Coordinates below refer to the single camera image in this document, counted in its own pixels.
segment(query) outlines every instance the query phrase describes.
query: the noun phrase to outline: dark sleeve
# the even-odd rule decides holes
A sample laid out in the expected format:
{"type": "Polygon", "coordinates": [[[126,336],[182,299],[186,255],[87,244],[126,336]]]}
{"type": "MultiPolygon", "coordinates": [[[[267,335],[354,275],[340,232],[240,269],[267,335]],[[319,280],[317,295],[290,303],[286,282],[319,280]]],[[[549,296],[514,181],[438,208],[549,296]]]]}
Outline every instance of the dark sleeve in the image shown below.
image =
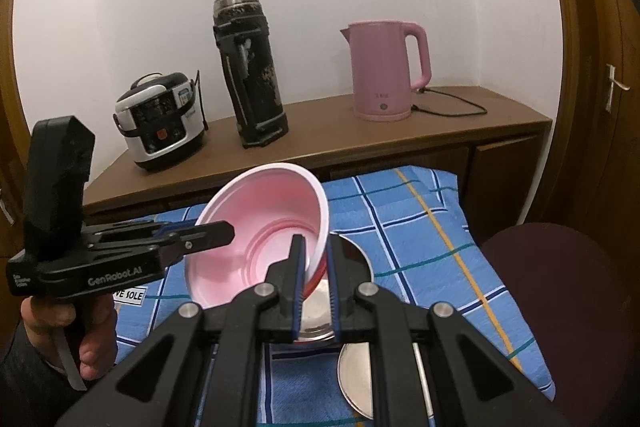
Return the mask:
{"type": "Polygon", "coordinates": [[[81,396],[44,362],[20,322],[0,361],[0,427],[52,427],[81,396]]]}

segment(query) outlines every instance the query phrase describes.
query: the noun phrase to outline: cabinet countertop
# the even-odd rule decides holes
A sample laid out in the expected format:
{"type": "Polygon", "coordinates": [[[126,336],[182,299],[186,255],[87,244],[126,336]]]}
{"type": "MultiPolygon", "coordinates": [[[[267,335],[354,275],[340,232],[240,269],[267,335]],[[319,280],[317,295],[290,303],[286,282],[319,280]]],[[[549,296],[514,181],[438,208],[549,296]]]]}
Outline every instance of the cabinet countertop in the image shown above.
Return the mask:
{"type": "MultiPolygon", "coordinates": [[[[455,143],[489,142],[541,132],[551,125],[549,118],[526,105],[479,86],[437,89],[479,103],[488,114],[444,118],[413,113],[405,120],[370,122],[354,116],[353,95],[345,94],[287,104],[289,133],[267,147],[251,149],[242,148],[236,118],[223,118],[209,124],[199,151],[164,171],[148,173],[124,152],[86,188],[84,211],[91,215],[220,187],[238,173],[270,162],[289,161],[306,168],[322,168],[455,143]]],[[[473,110],[434,92],[414,97],[420,107],[439,112],[473,110]]]]}

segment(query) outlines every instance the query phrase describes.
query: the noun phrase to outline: rice cooker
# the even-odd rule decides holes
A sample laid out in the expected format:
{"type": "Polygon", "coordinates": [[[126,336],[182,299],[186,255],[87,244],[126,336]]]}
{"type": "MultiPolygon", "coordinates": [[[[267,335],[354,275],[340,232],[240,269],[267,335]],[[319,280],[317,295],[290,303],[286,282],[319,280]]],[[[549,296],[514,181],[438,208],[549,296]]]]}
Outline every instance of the rice cooker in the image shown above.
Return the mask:
{"type": "Polygon", "coordinates": [[[183,73],[137,79],[116,102],[113,121],[143,169],[156,171],[180,162],[202,146],[208,130],[200,72],[195,81],[183,73]]]}

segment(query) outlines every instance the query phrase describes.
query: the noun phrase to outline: silver bolt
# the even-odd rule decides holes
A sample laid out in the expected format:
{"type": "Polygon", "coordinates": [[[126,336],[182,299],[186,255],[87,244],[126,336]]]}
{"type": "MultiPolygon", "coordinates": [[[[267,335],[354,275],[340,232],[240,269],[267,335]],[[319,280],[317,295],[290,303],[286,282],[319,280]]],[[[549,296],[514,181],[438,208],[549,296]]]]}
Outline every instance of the silver bolt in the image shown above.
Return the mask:
{"type": "Polygon", "coordinates": [[[438,302],[433,306],[433,313],[435,313],[438,317],[442,317],[446,319],[453,315],[453,306],[448,302],[438,302]]]}
{"type": "Polygon", "coordinates": [[[190,319],[198,314],[199,309],[200,307],[195,302],[185,302],[178,308],[178,313],[180,317],[190,319]]]}
{"type": "Polygon", "coordinates": [[[270,282],[261,282],[260,284],[257,284],[254,288],[254,292],[256,292],[260,297],[269,296],[275,290],[276,290],[276,286],[274,286],[270,282]]]}
{"type": "Polygon", "coordinates": [[[371,297],[378,293],[378,285],[372,282],[363,282],[358,286],[358,291],[365,297],[371,297]]]}

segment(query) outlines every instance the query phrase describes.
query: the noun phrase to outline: dark red chair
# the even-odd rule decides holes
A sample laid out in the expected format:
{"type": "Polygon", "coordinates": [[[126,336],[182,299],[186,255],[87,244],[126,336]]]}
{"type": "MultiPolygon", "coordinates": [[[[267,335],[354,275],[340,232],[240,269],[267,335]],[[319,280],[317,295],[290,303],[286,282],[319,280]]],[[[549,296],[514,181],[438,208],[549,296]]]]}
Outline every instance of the dark red chair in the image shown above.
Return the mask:
{"type": "Polygon", "coordinates": [[[529,323],[567,419],[640,426],[632,419],[640,403],[632,302],[602,248],[567,227],[527,223],[481,250],[529,323]]]}

